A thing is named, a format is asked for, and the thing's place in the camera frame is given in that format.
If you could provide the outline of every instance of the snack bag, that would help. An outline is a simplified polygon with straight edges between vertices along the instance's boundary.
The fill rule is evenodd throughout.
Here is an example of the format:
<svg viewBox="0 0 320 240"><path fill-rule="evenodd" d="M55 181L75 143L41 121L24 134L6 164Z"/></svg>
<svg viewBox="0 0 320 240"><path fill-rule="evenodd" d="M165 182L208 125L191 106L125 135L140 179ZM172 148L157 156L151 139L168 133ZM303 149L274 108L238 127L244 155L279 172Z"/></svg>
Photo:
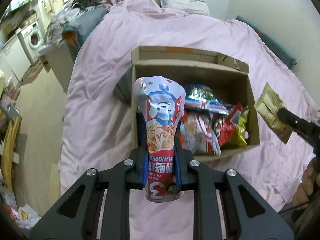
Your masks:
<svg viewBox="0 0 320 240"><path fill-rule="evenodd" d="M133 91L147 124L146 198L152 202L178 199L173 177L173 145L186 93L178 83L161 76L139 78Z"/></svg>
<svg viewBox="0 0 320 240"><path fill-rule="evenodd" d="M240 119L240 115L241 115L241 109L242 109L241 104L240 103L237 104L236 107L232 110L231 114L228 115L225 122L223 123L220 131L220 135L218 138L220 147L225 143L227 143L228 141L230 141L232 136L235 134L236 128Z"/></svg>
<svg viewBox="0 0 320 240"><path fill-rule="evenodd" d="M219 136L220 136L224 122L225 122L225 116L223 116L223 115L219 116L216 119L216 121L214 122L213 131L214 131L215 135L217 136L217 138L219 138Z"/></svg>
<svg viewBox="0 0 320 240"><path fill-rule="evenodd" d="M183 149L193 154L221 154L218 139L211 130L210 120L205 114L184 112L181 118L179 141Z"/></svg>
<svg viewBox="0 0 320 240"><path fill-rule="evenodd" d="M249 134L245 130L245 125L248 121L249 109L245 109L243 114L239 118L239 122L236 128L235 134L232 136L230 141L227 143L228 145L232 146L239 146L239 147L246 147L247 142L245 141L248 139Z"/></svg>
<svg viewBox="0 0 320 240"><path fill-rule="evenodd" d="M268 127L278 136L278 138L287 144L293 129L282 123L278 118L278 110L285 108L284 102L279 95L270 87L267 82L261 96L259 97L254 108L261 115Z"/></svg>
<svg viewBox="0 0 320 240"><path fill-rule="evenodd" d="M213 95L211 89L204 85L188 85L186 89L186 108L204 109L218 114L229 114L227 109Z"/></svg>

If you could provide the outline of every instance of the box flap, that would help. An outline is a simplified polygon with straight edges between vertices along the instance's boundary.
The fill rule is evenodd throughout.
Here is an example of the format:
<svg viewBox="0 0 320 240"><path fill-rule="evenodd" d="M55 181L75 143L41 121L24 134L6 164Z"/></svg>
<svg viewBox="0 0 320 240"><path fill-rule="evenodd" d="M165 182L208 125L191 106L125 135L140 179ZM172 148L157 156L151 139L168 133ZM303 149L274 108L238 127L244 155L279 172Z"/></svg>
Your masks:
<svg viewBox="0 0 320 240"><path fill-rule="evenodd" d="M217 69L217 70L239 73L238 70L224 66L224 65L194 61L194 60L145 59L145 60L138 60L135 63L135 65L139 67L140 66L185 66L185 67L189 66L189 67L210 68L210 69Z"/></svg>
<svg viewBox="0 0 320 240"><path fill-rule="evenodd" d="M202 49L164 46L140 46L132 51L132 64L137 65L141 60L175 59L213 63L248 73L247 63L228 55Z"/></svg>

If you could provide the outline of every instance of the number 3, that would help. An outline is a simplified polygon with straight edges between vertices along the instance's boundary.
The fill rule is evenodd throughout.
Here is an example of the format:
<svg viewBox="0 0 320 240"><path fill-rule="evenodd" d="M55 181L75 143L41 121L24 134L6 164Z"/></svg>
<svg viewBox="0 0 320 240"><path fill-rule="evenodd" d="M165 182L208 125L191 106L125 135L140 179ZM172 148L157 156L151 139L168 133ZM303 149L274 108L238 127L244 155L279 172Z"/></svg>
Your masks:
<svg viewBox="0 0 320 240"><path fill-rule="evenodd" d="M156 189L154 189L154 186L160 186L160 187L164 187L164 185L160 182L152 182L149 186L150 191L152 192L150 198L153 199L163 199L163 196L157 196L158 191Z"/></svg>

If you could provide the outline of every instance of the blue pillow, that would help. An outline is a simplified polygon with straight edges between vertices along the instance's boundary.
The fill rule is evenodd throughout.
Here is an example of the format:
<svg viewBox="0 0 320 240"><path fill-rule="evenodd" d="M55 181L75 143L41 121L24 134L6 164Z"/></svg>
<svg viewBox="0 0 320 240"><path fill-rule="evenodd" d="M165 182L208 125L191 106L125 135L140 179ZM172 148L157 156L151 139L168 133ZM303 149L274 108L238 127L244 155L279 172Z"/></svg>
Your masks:
<svg viewBox="0 0 320 240"><path fill-rule="evenodd" d="M277 57L287 65L289 69L292 69L292 66L296 65L296 60L287 53L284 48L276 43L273 39L271 39L268 35L264 34L262 31L260 31L258 28L256 28L254 25L250 24L248 21L246 21L241 16L237 16L237 21L244 22L247 25L249 25L252 29L255 30L255 32L260 36L261 40L264 42L264 44L274 53L277 55Z"/></svg>
<svg viewBox="0 0 320 240"><path fill-rule="evenodd" d="M87 11L73 22L66 24L62 29L62 37L64 39L64 33L74 32L76 41L68 42L66 40L68 49L73 60L76 60L78 52L85 40L88 38L93 29L99 24L102 18L107 13L107 9L103 6L99 6L95 9Z"/></svg>

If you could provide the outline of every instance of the pink comforter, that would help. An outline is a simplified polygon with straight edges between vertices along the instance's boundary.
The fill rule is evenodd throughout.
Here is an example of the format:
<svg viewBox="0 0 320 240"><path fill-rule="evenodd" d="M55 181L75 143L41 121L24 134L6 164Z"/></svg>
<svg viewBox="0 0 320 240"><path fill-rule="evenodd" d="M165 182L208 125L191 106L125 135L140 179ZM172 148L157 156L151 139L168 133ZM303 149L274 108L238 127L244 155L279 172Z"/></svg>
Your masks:
<svg viewBox="0 0 320 240"><path fill-rule="evenodd" d="M73 69L66 105L61 193L88 168L105 170L131 151L131 111L113 88L131 66L139 45L192 47L219 51L250 66L254 98L266 81L294 114L316 120L317 106L296 76L248 25L161 9L153 0L125 0L112 7L82 46ZM277 211L284 201L275 187L301 177L311 147L295 133L287 145L259 119L259 147L210 163L236 169ZM130 194L131 239L192 239L193 193L170 203L151 203L143 191Z"/></svg>

